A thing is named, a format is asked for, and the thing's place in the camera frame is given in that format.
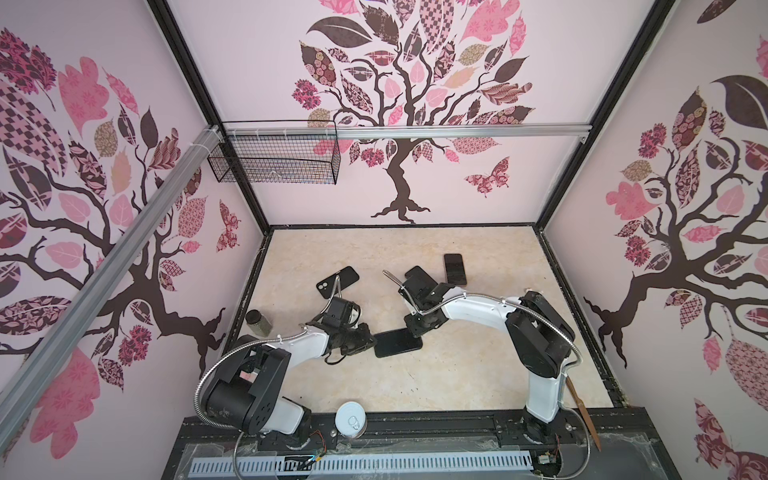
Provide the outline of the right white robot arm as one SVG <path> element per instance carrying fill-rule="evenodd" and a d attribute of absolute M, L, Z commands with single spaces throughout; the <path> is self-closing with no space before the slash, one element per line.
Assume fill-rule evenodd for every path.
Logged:
<path fill-rule="evenodd" d="M 502 298 L 445 283 L 422 289 L 401 284 L 398 293 L 409 309 L 407 328 L 417 337 L 448 321 L 472 322 L 508 334 L 529 373 L 526 415 L 536 426 L 555 420 L 569 371 L 581 365 L 584 356 L 574 331 L 543 295 L 529 291 Z"/>

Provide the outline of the black smartphone with silver frame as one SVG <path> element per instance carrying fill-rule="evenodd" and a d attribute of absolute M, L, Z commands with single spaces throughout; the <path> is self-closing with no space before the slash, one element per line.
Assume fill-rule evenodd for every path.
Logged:
<path fill-rule="evenodd" d="M 443 256 L 446 273 L 446 282 L 455 286 L 466 286 L 467 275 L 463 256 L 458 253 L 449 253 Z"/>

